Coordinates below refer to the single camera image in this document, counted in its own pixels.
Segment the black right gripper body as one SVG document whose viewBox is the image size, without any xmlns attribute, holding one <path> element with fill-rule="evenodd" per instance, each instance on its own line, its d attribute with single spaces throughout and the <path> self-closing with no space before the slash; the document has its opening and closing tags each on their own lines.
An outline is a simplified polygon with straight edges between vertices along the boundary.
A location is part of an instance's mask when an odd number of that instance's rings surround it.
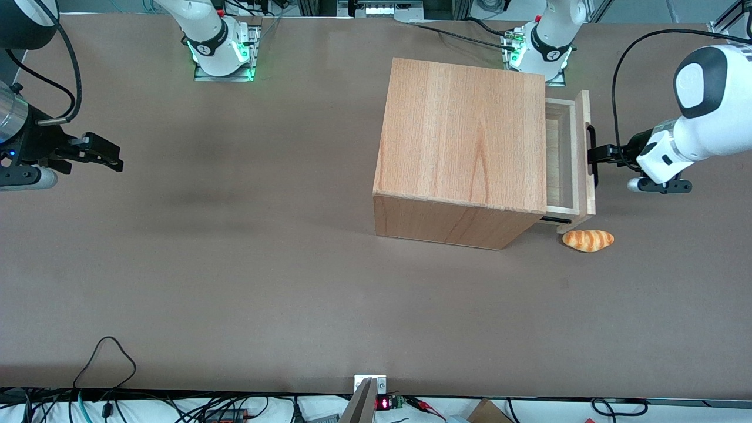
<svg viewBox="0 0 752 423">
<path fill-rule="evenodd" d="M 65 133 L 60 126 L 37 126 L 30 120 L 24 124 L 2 122 L 2 177 L 14 174 L 16 167 L 38 165 L 64 176 L 72 172 L 72 164 L 60 157 L 59 151 L 71 151 L 75 136 Z"/>
</svg>

